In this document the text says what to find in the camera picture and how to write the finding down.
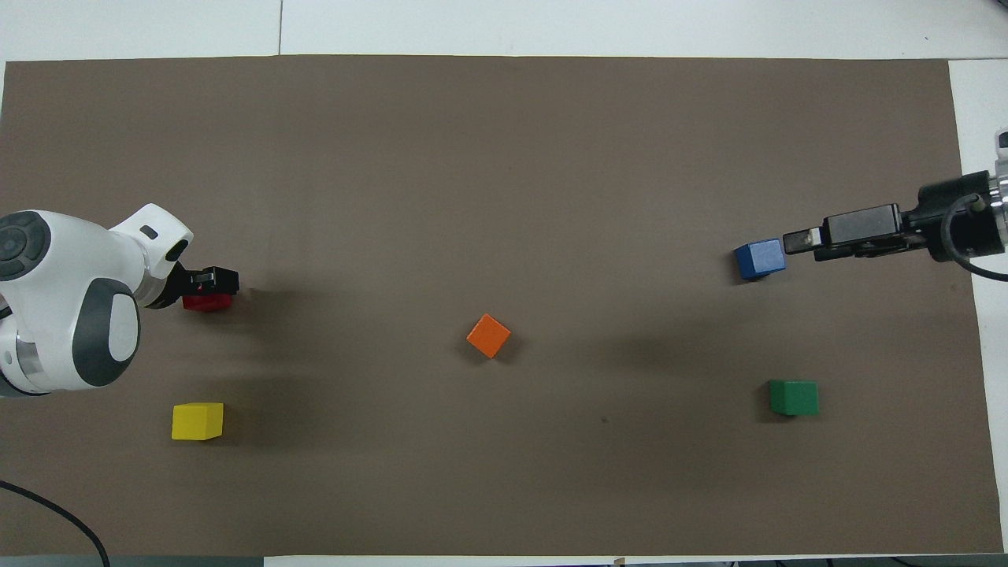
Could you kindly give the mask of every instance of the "green cube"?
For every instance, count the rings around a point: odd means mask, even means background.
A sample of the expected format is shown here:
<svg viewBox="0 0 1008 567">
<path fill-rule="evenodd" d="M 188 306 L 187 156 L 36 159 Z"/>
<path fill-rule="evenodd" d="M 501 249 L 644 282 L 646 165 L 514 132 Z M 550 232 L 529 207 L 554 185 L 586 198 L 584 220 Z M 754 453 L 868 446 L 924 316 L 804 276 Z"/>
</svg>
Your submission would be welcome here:
<svg viewBox="0 0 1008 567">
<path fill-rule="evenodd" d="M 784 416 L 817 416 L 818 387 L 807 380 L 770 380 L 770 409 Z"/>
</svg>

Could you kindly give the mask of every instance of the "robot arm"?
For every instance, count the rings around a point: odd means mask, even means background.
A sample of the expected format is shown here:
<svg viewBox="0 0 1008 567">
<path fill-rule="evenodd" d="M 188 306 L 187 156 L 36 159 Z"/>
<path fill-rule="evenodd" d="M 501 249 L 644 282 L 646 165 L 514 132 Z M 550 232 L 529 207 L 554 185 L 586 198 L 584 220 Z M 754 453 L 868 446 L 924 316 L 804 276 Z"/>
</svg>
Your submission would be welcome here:
<svg viewBox="0 0 1008 567">
<path fill-rule="evenodd" d="M 978 172 L 922 187 L 910 211 L 890 204 L 827 217 L 822 226 L 785 234 L 784 252 L 811 251 L 824 261 L 927 248 L 936 261 L 955 260 L 979 275 L 1008 280 L 968 260 L 1008 246 L 1008 128 L 997 133 L 996 141 L 993 176 Z"/>
<path fill-rule="evenodd" d="M 136 353 L 137 306 L 236 294 L 237 273 L 178 264 L 192 240 L 156 205 L 109 230 L 46 211 L 0 218 L 0 295 L 8 304 L 0 309 L 0 395 L 108 385 Z"/>
</svg>

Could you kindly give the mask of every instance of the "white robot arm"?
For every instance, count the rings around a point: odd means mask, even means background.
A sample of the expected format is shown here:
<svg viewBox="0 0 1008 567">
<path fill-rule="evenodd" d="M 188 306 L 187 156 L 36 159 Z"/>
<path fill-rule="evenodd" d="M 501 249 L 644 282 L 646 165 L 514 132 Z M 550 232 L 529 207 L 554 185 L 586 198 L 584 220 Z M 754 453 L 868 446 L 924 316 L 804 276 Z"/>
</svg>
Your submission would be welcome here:
<svg viewBox="0 0 1008 567">
<path fill-rule="evenodd" d="M 137 306 L 238 292 L 238 274 L 184 270 L 193 233 L 156 205 L 105 228 L 46 211 L 0 218 L 0 396 L 108 385 L 136 353 Z"/>
</svg>

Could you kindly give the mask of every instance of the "white floor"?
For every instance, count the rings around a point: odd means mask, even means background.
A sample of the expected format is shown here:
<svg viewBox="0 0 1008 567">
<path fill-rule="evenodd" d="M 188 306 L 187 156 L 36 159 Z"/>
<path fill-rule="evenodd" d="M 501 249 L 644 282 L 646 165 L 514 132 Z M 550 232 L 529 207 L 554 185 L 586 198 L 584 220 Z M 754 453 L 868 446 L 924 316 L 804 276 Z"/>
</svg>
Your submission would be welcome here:
<svg viewBox="0 0 1008 567">
<path fill-rule="evenodd" d="M 994 0 L 0 0 L 3 63 L 293 53 L 987 60 L 950 63 L 964 173 L 992 167 L 994 131 L 1008 125 L 1008 9 Z M 979 263 L 1008 271 L 1008 255 Z M 1008 541 L 1008 286 L 974 277 L 974 293 Z"/>
</svg>

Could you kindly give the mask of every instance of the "white tile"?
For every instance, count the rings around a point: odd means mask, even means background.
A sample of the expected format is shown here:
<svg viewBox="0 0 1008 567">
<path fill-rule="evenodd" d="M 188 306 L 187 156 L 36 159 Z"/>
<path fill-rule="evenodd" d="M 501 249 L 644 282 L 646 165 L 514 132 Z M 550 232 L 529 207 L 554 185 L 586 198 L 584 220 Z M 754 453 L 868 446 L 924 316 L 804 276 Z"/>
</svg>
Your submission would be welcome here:
<svg viewBox="0 0 1008 567">
<path fill-rule="evenodd" d="M 269 55 L 279 31 L 280 0 L 2 0 L 0 64 Z"/>
<path fill-rule="evenodd" d="M 1008 9 L 948 0 L 285 0 L 283 53 L 1008 56 Z"/>
<path fill-rule="evenodd" d="M 1008 61 L 958 61 L 949 64 L 959 126 L 963 173 L 994 166 L 994 132 L 1008 126 Z M 1008 272 L 1008 254 L 975 260 Z M 974 302 L 984 358 L 984 389 L 994 451 L 994 474 L 1001 499 L 1001 536 L 1008 543 L 1008 284 L 973 276 Z M 956 376 L 949 376 L 950 385 Z"/>
</svg>

